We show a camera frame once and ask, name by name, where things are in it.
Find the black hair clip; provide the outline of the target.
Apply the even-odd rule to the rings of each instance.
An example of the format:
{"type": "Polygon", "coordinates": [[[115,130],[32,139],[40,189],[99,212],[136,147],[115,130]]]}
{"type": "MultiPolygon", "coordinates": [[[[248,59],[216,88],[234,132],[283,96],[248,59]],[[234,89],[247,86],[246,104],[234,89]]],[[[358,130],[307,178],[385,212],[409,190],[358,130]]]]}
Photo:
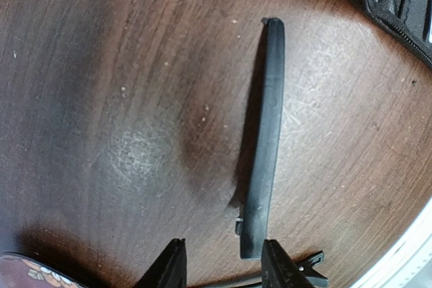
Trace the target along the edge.
{"type": "MultiPolygon", "coordinates": [[[[298,270],[306,277],[313,287],[329,287],[329,279],[314,267],[324,262],[325,254],[323,251],[311,254],[301,261],[296,261],[298,270]]],[[[230,279],[220,279],[211,283],[203,283],[198,287],[262,287],[261,274],[259,272],[241,275],[230,279]]]]}
{"type": "Polygon", "coordinates": [[[254,162],[243,207],[236,221],[240,231],[240,257],[261,258],[267,238],[284,101],[286,39],[280,18],[264,18],[265,60],[262,99],[254,162]]]}

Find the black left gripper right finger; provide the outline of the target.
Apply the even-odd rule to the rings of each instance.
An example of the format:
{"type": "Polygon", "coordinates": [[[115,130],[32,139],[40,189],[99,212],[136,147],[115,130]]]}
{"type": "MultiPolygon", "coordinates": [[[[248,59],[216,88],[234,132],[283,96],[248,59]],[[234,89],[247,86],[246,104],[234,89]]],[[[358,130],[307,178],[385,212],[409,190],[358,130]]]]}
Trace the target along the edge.
{"type": "Polygon", "coordinates": [[[263,287],[304,287],[304,279],[286,251],[274,239],[266,239],[261,256],[263,287]]]}

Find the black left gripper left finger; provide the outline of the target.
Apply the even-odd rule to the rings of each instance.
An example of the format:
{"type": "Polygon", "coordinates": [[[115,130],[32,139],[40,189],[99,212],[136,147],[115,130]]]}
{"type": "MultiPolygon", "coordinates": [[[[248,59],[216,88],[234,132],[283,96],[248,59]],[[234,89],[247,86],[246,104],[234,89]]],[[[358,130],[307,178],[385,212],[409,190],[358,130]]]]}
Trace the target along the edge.
{"type": "Polygon", "coordinates": [[[185,239],[172,239],[151,264],[136,288],[187,287],[187,253],[185,239]]]}

